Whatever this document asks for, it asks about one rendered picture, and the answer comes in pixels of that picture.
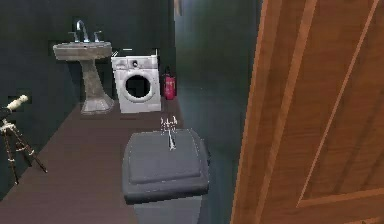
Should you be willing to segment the grey lidded trash can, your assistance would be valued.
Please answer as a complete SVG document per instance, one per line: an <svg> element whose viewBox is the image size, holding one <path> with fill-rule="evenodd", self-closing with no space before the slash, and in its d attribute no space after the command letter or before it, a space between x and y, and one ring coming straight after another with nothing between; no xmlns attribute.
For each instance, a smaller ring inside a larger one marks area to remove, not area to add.
<svg viewBox="0 0 384 224"><path fill-rule="evenodd" d="M192 129L134 133L122 160L122 193L138 224L198 224L209 156Z"/></svg>

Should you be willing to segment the red fire extinguisher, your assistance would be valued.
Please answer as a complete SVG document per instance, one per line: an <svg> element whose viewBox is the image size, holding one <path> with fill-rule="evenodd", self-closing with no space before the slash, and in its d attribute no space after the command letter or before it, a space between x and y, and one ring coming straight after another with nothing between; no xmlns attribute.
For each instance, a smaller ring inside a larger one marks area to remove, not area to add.
<svg viewBox="0 0 384 224"><path fill-rule="evenodd" d="M176 96L176 78L171 74L170 67L167 66L164 72L164 97L173 100Z"/></svg>

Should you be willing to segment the white washing machine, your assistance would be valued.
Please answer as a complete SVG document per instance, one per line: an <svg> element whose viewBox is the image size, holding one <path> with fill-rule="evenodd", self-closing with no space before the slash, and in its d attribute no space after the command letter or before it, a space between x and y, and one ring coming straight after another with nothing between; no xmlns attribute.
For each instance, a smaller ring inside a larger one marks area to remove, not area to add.
<svg viewBox="0 0 384 224"><path fill-rule="evenodd" d="M112 54L111 63L121 113L162 110L157 51L138 55L123 49Z"/></svg>

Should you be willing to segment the brown wooden room door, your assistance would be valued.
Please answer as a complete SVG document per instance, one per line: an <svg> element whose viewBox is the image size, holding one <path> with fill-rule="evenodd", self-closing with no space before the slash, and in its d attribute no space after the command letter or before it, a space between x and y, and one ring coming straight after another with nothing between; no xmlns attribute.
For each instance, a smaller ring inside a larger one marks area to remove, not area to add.
<svg viewBox="0 0 384 224"><path fill-rule="evenodd" d="M230 224L384 224L384 0L263 0Z"/></svg>

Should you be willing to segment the silver sink faucet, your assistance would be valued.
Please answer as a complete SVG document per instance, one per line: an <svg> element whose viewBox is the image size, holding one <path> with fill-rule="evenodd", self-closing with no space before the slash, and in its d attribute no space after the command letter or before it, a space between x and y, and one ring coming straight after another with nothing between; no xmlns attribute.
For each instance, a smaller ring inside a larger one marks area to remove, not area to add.
<svg viewBox="0 0 384 224"><path fill-rule="evenodd" d="M101 30L95 31L93 33L94 35L94 43L101 42L100 34L102 33ZM91 43L91 39L88 35L87 28L85 23L82 20L77 20L75 22L75 31L70 31L70 34L73 35L74 42L75 43Z"/></svg>

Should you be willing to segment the telescope on wooden tripod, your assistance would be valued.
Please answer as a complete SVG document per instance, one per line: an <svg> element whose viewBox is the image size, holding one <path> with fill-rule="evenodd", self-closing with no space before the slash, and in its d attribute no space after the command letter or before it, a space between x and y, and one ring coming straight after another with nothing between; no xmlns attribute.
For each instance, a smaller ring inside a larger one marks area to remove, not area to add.
<svg viewBox="0 0 384 224"><path fill-rule="evenodd" d="M16 171L16 160L13 157L9 142L11 136L15 138L15 151L23 153L24 160L28 166L32 166L32 162L29 160L29 157L32 157L34 161L40 166L40 168L45 173L47 173L47 168L39 160L37 153L31 147L31 145L23 139L23 134L20 132L17 126L7 120L7 117L11 115L13 111L15 111L18 107L21 106L22 103L27 102L28 100L29 98L26 95L21 95L17 99L10 102L7 106L0 107L0 121L2 122L2 125L0 125L0 135L4 140L5 151L8 156L7 160L9 162L10 169L14 177L14 183L16 185L19 184L19 177Z"/></svg>

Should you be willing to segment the grey pedestal sink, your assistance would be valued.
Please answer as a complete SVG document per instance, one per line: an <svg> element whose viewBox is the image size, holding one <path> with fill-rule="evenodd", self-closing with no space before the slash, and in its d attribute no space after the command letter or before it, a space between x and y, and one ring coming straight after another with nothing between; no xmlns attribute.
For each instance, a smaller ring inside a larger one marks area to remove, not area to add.
<svg viewBox="0 0 384 224"><path fill-rule="evenodd" d="M53 46L59 61L78 61L82 69L85 101L81 108L84 115L105 114L114 106L114 101L105 93L95 61L112 55L110 42L69 42Z"/></svg>

